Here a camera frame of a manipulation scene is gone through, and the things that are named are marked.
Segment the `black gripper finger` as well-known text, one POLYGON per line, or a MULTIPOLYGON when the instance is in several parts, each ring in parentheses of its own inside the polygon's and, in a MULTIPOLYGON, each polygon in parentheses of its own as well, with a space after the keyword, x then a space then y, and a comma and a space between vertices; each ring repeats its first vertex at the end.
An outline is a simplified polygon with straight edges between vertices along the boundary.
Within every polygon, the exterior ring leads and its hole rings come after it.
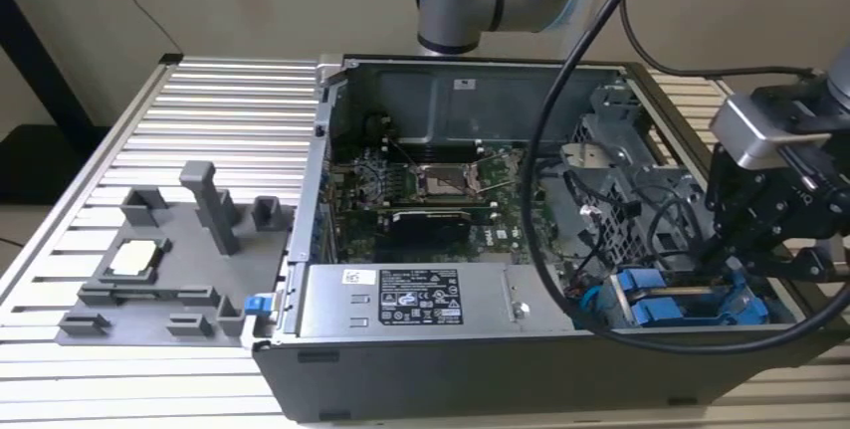
POLYGON ((716 275, 728 257, 744 246, 743 236, 753 217, 749 207, 765 185, 763 171, 741 168, 725 149, 711 154, 705 208, 713 233, 699 253, 697 273, 716 275))
POLYGON ((819 239, 792 255, 776 250, 747 250, 732 256, 755 276, 811 283, 848 282, 848 248, 843 237, 819 239))

